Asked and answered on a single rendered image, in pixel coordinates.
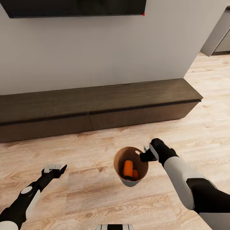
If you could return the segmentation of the trash can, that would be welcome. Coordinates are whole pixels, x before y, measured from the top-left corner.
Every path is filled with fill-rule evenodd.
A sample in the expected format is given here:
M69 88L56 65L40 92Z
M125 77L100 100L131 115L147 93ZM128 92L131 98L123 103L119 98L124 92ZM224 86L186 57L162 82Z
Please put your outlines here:
M138 184L143 178L145 178L149 170L149 162L142 162L140 159L140 155L137 154L135 151L143 153L141 150L135 147L124 147L116 153L113 161L116 173L120 177L123 184L127 187L133 187ZM139 172L139 180L128 181L121 177L121 170L124 168L124 163L127 160L130 160L134 163L134 169L138 170Z

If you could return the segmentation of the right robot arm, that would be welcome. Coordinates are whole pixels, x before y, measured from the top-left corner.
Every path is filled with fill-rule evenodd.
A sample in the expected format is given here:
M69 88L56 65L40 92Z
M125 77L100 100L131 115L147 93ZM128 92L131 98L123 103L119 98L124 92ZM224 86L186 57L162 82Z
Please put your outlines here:
M153 139L140 153L142 162L159 161L164 167L179 199L194 210L212 230L230 230L230 195L218 190L160 139Z

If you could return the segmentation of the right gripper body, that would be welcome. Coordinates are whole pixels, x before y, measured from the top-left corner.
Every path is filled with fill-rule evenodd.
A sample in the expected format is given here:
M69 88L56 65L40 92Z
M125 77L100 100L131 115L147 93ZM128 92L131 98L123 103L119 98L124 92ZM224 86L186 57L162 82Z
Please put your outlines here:
M139 155L142 162L157 161L156 158L149 156L148 151L146 151L145 153L140 153Z

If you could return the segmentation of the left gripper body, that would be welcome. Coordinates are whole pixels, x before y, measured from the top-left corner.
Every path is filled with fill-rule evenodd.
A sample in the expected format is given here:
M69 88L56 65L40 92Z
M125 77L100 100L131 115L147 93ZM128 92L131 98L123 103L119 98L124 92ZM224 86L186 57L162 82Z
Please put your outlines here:
M53 180L60 178L60 169L53 169L49 173L44 173L44 169L42 170L42 176L40 178L44 178L47 181L47 185Z

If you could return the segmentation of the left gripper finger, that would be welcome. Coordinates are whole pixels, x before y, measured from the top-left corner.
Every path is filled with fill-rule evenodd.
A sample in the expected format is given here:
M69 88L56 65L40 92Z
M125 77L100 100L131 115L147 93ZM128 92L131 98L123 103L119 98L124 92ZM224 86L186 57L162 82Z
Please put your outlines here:
M67 165L65 165L65 166L61 169L60 174L64 174L64 171L65 171L66 167L67 167Z

